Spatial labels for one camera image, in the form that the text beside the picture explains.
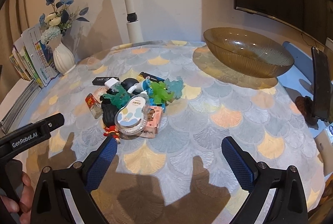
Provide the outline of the person's left hand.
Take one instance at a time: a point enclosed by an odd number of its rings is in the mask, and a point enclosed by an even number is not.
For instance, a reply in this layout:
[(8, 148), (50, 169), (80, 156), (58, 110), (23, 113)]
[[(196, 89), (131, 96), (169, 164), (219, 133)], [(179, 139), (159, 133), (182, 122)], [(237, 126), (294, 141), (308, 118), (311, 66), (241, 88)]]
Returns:
[(19, 218), (20, 223), (29, 224), (31, 209), (33, 204), (34, 190), (31, 185), (31, 180), (25, 172), (22, 172), (21, 180), (23, 184), (23, 190), (19, 203), (16, 203), (14, 200), (9, 199), (8, 197), (3, 195), (1, 195), (1, 200), (3, 201), (9, 213), (17, 213), (19, 210), (21, 210), (22, 215)]

